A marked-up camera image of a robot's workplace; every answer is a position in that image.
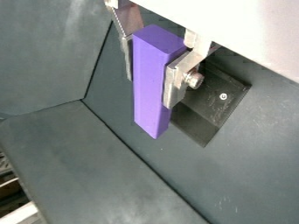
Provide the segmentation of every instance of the dark gray panel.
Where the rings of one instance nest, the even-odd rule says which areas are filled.
[[[85,97],[110,16],[103,1],[0,2],[0,113]]]
[[[213,223],[299,220],[299,86],[224,49],[210,59],[253,88],[204,149],[173,125],[154,140],[133,121],[118,34],[85,102]]]
[[[50,223],[208,223],[81,101],[7,119],[0,143]]]

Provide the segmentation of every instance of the purple rectangular block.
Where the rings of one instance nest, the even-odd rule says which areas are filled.
[[[169,129],[173,114],[163,105],[166,65],[185,51],[183,39],[157,25],[134,33],[135,122],[153,138]]]

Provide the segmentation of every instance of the metal bracket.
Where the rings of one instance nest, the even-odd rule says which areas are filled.
[[[122,50],[126,54],[126,73],[130,80],[133,75],[133,33],[145,28],[145,23],[138,5],[129,0],[105,0],[107,9],[113,14],[117,25]],[[220,49],[212,48],[212,40],[186,29],[185,44],[192,48],[166,68],[163,105],[171,109],[183,99],[186,89],[198,88],[204,82],[204,75],[196,67],[205,58]]]
[[[185,44],[193,50],[186,52],[166,68],[163,105],[169,109],[183,99],[189,86],[194,89],[201,86],[205,77],[197,72],[196,67],[221,48],[221,45],[212,47],[212,40],[189,29],[185,33]]]
[[[119,33],[122,50],[126,54],[126,73],[130,80],[133,75],[133,33],[145,28],[138,4],[129,0],[106,0],[107,9]]]

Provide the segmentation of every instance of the screw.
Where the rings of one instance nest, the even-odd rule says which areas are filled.
[[[205,76],[197,72],[196,68],[185,75],[185,82],[194,89],[200,88],[200,86],[202,85],[204,79],[205,79]]]
[[[229,95],[228,94],[221,94],[220,98],[226,101],[229,99]]]

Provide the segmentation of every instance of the white surface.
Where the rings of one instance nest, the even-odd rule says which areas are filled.
[[[0,224],[18,224],[29,217],[38,214],[38,208],[33,202],[27,203],[0,219]]]
[[[299,1],[133,2],[299,82]]]

